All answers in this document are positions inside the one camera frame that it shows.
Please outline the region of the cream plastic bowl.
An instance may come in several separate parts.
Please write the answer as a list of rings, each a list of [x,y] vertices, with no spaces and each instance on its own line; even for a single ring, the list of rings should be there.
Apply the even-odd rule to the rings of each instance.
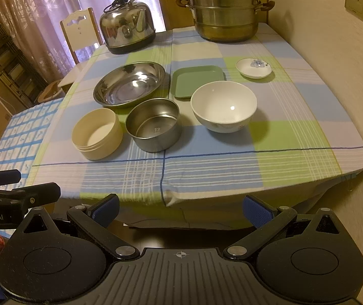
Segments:
[[[72,143],[88,160],[101,160],[119,148],[123,131],[118,116],[108,108],[92,110],[75,124]]]

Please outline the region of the stainless steel bowl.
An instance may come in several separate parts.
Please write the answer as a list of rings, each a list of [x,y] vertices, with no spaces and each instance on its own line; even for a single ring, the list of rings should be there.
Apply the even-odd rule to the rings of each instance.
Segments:
[[[151,98],[132,109],[125,128],[141,150],[156,153],[170,148],[180,138],[179,117],[179,107],[174,101]]]

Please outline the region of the white ceramic bowl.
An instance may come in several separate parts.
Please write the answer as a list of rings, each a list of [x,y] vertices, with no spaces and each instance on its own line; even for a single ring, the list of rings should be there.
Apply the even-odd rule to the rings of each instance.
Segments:
[[[196,119],[210,131],[229,134],[248,126],[257,111],[254,92],[234,81],[213,81],[192,94],[190,107]]]

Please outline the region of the large steel plate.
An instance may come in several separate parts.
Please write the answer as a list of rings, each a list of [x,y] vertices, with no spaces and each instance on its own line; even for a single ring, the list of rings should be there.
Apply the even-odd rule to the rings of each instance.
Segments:
[[[107,73],[94,87],[93,98],[105,108],[129,108],[150,97],[165,80],[159,63],[130,63]]]

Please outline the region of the small white floral dish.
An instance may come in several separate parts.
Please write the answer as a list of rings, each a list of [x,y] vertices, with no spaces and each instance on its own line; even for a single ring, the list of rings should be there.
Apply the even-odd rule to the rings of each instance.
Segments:
[[[236,63],[239,73],[249,79],[264,79],[272,74],[269,63],[258,58],[243,58]]]

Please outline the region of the green square plate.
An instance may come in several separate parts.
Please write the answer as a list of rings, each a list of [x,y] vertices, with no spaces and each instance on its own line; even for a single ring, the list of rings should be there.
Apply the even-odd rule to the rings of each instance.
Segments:
[[[189,99],[202,85],[224,79],[223,70],[215,65],[180,68],[172,75],[170,93],[177,99]]]

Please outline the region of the blue patterned cloth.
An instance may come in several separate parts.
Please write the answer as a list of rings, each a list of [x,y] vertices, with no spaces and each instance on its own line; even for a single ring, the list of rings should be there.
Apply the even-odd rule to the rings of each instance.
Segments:
[[[62,99],[41,103],[14,115],[0,140],[0,171],[17,169],[21,179],[0,186],[11,190],[26,184],[30,169]]]

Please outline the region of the plaid tablecloth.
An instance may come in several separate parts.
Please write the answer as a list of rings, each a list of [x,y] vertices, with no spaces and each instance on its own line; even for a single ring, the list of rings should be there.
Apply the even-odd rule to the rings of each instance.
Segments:
[[[264,79],[243,77],[243,58],[270,64]],[[90,161],[71,140],[78,120],[98,108],[93,90],[110,71],[139,61],[180,68],[215,65],[257,97],[248,126],[217,134],[179,101],[182,133],[166,151],[142,151],[128,134],[109,157]],[[336,184],[363,171],[363,139],[329,86],[269,25],[242,43],[213,43],[194,28],[161,32],[147,48],[114,55],[94,51],[46,132],[30,169],[30,185],[55,182],[59,210],[109,193],[121,201],[120,221],[135,227],[245,228],[242,197],[255,192],[273,206],[308,211]]]

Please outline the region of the round stool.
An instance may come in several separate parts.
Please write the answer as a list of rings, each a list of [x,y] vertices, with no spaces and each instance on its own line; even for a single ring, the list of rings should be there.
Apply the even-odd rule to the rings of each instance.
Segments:
[[[64,90],[59,87],[61,80],[50,83],[37,97],[37,103],[46,103],[65,96]]]

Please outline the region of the dark metal rack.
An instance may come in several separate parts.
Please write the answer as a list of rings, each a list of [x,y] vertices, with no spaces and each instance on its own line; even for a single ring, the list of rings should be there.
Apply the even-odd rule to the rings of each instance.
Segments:
[[[12,37],[0,25],[0,82],[27,108],[37,104],[39,94],[48,86]]]

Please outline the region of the white wooden chair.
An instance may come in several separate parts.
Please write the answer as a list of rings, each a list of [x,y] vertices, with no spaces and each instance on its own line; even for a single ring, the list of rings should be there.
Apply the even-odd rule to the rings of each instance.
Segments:
[[[75,66],[59,83],[59,87],[65,90],[75,82],[87,63],[80,62],[76,52],[87,47],[98,48],[104,43],[92,8],[74,11],[60,21],[60,26],[75,62]]]

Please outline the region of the stainless steel kettle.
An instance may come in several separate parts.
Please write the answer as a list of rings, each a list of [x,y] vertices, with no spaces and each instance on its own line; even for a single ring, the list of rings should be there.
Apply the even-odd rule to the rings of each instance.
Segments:
[[[156,37],[149,7],[136,0],[114,0],[104,8],[99,25],[106,47],[113,54],[140,50]]]

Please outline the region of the stacked steel steamer pot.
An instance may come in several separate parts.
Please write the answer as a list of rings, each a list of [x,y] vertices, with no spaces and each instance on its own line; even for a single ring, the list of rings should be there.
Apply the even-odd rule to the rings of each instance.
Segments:
[[[195,29],[209,41],[234,43],[256,35],[258,12],[274,8],[275,2],[261,0],[176,0],[176,4],[191,10]]]

